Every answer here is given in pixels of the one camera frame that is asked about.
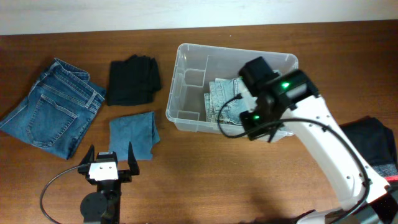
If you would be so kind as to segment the clear plastic storage bin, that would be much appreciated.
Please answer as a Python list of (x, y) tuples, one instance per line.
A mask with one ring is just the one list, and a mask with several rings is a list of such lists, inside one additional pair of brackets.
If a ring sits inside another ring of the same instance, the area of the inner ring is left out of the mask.
[(165, 112), (167, 119), (181, 131), (219, 134), (217, 124), (206, 118), (205, 94), (210, 92), (210, 82), (237, 78), (244, 64), (258, 57), (282, 75), (299, 67), (298, 58), (288, 53), (181, 44)]

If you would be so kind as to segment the light blue jeans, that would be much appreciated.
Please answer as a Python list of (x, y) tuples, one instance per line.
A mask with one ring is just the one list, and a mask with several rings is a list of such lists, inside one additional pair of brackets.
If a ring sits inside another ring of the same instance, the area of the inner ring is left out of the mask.
[[(233, 99), (242, 91), (247, 90), (241, 78), (222, 79), (216, 78), (209, 82), (210, 90), (204, 94), (206, 121), (215, 123), (221, 107), (230, 99)], [(243, 99), (235, 99), (228, 103), (221, 112), (220, 123), (241, 125), (240, 113), (247, 111)]]

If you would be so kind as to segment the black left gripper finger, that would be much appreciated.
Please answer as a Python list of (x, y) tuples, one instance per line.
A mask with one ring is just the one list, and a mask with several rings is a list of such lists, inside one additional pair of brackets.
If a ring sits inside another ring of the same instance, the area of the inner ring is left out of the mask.
[(128, 146), (127, 163), (128, 163), (128, 166), (129, 166), (129, 172), (130, 172), (131, 176), (135, 176), (135, 175), (139, 175), (140, 174), (140, 169), (139, 169), (138, 163), (136, 161), (131, 142), (129, 142), (129, 146)]
[(92, 163), (94, 161), (94, 155), (95, 155), (95, 147), (92, 144), (88, 152), (85, 154), (84, 158), (81, 160), (80, 165)]

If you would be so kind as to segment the black garment with red stripe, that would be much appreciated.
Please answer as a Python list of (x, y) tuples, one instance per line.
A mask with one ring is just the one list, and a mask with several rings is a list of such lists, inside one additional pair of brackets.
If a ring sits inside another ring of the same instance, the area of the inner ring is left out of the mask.
[(380, 176), (397, 183), (397, 149), (390, 128), (370, 116), (342, 124), (340, 128)]

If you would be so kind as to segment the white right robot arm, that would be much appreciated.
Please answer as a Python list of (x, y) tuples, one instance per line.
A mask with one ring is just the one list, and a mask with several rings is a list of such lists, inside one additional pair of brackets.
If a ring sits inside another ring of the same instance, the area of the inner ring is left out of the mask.
[(262, 57), (246, 63), (239, 76), (256, 97), (240, 115), (250, 140), (273, 137), (288, 127), (330, 182), (340, 206), (308, 212), (296, 223), (397, 223), (397, 189), (356, 150), (332, 117), (325, 100), (301, 70), (278, 75)]

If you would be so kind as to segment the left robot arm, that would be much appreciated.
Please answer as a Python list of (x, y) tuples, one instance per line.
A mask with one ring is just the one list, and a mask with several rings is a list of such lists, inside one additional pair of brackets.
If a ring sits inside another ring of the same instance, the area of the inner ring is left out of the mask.
[(119, 170), (115, 152), (95, 154), (94, 146), (90, 146), (78, 168), (78, 173), (96, 186), (96, 191), (84, 197), (80, 204), (84, 223), (120, 222), (121, 185), (140, 174), (131, 144), (128, 145), (127, 163), (128, 169)]

